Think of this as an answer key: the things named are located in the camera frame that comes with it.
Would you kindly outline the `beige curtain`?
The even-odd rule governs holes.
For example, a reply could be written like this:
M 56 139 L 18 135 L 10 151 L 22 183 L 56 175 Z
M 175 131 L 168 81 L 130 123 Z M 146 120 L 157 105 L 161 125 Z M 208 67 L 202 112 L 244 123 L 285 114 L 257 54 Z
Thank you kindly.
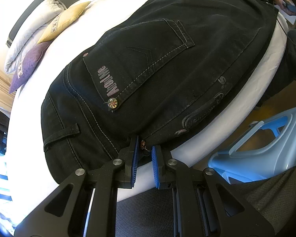
M 0 70 L 0 108 L 6 112 L 11 112 L 15 92 L 9 93 L 11 78 Z

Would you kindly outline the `purple cushion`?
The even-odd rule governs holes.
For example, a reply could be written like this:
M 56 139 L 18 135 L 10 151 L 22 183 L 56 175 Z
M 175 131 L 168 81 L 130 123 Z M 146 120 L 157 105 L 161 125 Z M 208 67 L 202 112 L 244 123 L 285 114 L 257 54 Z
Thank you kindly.
M 25 84 L 30 76 L 33 74 L 35 68 L 39 62 L 43 59 L 47 48 L 53 41 L 46 41 L 35 45 L 25 55 L 25 58 L 21 61 L 21 65 L 18 66 L 17 72 L 14 74 L 9 94 L 15 92 L 23 84 Z

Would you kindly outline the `yellow cushion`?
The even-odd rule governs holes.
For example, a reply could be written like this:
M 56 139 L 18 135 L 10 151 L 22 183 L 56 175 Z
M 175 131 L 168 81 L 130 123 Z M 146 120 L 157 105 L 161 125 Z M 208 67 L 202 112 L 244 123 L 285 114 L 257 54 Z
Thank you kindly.
M 37 44 L 54 40 L 73 22 L 75 22 L 83 13 L 84 9 L 90 4 L 90 1 L 71 6 L 56 16 L 46 27 Z

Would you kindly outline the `folded grey white duvet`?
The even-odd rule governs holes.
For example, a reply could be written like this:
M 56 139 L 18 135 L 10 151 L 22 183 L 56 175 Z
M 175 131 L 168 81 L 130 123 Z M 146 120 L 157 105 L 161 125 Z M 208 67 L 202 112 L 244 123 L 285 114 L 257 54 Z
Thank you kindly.
M 11 43 L 4 62 L 4 71 L 9 74 L 15 70 L 13 61 L 19 55 L 26 42 L 33 33 L 43 24 L 55 18 L 58 14 L 66 10 L 66 6 L 60 0 L 43 0 L 26 18 L 16 33 Z

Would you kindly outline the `blue plastic basket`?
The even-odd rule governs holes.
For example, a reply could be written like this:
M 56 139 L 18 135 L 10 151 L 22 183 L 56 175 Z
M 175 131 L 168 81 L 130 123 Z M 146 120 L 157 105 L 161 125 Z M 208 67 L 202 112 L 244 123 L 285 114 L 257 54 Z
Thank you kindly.
M 240 148 L 259 130 L 270 130 L 274 139 L 259 149 Z M 271 118 L 254 121 L 249 129 L 227 148 L 208 160 L 228 183 L 231 180 L 252 182 L 264 180 L 296 166 L 296 107 Z

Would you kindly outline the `black denim pants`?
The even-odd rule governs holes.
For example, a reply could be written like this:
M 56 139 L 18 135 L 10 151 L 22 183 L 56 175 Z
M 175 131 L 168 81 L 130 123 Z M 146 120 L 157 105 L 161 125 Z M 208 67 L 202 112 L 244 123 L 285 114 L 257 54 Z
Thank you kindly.
M 102 167 L 133 136 L 150 150 L 197 134 L 259 64 L 277 14 L 261 0 L 148 0 L 50 85 L 41 128 L 53 179 Z

